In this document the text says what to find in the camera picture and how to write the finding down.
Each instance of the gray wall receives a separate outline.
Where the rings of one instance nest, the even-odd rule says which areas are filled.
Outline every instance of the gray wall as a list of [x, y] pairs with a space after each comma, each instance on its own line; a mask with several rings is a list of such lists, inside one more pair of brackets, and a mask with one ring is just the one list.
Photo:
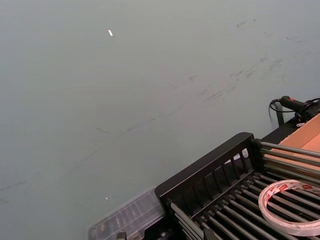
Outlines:
[[319, 7], [0, 0], [1, 239], [85, 239], [236, 133], [269, 133], [271, 99], [319, 96]]

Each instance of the clear plastic container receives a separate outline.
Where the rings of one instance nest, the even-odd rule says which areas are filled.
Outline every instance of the clear plastic container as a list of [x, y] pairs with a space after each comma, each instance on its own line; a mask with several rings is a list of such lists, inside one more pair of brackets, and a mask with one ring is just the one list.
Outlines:
[[115, 240], [126, 232], [128, 240], [141, 240], [145, 229], [163, 218], [164, 210], [155, 195], [155, 187], [135, 197], [88, 228], [88, 240]]

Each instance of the black dish rack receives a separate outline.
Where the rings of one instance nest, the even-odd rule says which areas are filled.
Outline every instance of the black dish rack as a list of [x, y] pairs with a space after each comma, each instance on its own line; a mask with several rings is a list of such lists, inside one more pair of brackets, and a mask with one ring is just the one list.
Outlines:
[[[319, 172], [275, 162], [264, 156], [277, 154], [270, 148], [283, 147], [260, 142], [252, 133], [239, 133], [155, 189], [181, 239], [320, 240], [320, 236], [299, 237], [283, 233], [262, 217], [258, 197], [271, 183], [301, 179], [320, 184]], [[248, 152], [248, 157], [244, 157], [243, 150]], [[294, 148], [286, 151], [319, 155]], [[295, 160], [310, 161], [299, 157]], [[320, 219], [320, 196], [309, 192], [280, 192], [269, 200], [267, 207], [292, 222]]]

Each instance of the cardboard box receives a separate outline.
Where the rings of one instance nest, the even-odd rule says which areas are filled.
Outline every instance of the cardboard box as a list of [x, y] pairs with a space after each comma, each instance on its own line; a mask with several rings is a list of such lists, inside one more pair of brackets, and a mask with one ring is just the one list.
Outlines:
[[[286, 137], [283, 141], [281, 141], [280, 145], [309, 150], [313, 152], [320, 152], [320, 114], [318, 114], [316, 117], [308, 121], [304, 126], [296, 130], [294, 133]], [[306, 156], [306, 155], [287, 152], [287, 151], [278, 150], [278, 149], [272, 149], [272, 151], [295, 156], [295, 157], [300, 157], [304, 159], [311, 159], [320, 163], [320, 158], [317, 158], [317, 157]], [[287, 166], [284, 167], [283, 165], [276, 164], [276, 163], [270, 163], [271, 165], [275, 165], [277, 167], [285, 168], [296, 173], [300, 173], [313, 178], [320, 179], [320, 167], [318, 166], [313, 166], [310, 164], [301, 163], [294, 160], [289, 160], [289, 159], [271, 156], [267, 154], [265, 156], [271, 159], [278, 160], [280, 162], [301, 166], [301, 167], [310, 169], [313, 172], [316, 171], [317, 174], [309, 173], [307, 171], [303, 171], [295, 167], [287, 167]]]

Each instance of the roll of tape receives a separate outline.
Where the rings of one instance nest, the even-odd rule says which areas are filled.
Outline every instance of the roll of tape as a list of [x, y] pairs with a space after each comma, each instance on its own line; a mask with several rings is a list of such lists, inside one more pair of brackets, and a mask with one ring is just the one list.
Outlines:
[[311, 237], [320, 235], [320, 219], [309, 222], [292, 222], [278, 217], [267, 209], [272, 195], [290, 189], [306, 190], [320, 196], [320, 188], [298, 180], [277, 181], [267, 186], [259, 195], [259, 208], [264, 219], [276, 229], [295, 236]]

